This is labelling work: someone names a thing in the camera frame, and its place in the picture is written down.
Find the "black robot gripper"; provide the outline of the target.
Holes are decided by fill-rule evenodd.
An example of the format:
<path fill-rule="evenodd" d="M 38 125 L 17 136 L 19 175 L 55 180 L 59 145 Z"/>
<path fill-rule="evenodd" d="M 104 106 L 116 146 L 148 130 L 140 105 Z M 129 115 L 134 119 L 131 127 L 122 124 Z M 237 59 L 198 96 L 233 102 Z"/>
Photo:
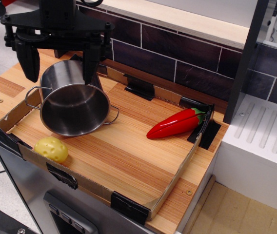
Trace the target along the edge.
<path fill-rule="evenodd" d="M 26 78 L 37 82 L 40 56 L 37 49 L 82 51 L 85 85 L 92 81 L 102 57 L 110 46 L 115 26 L 83 14 L 74 0 L 41 0 L 35 11 L 4 15 L 5 45 L 17 53 Z"/>

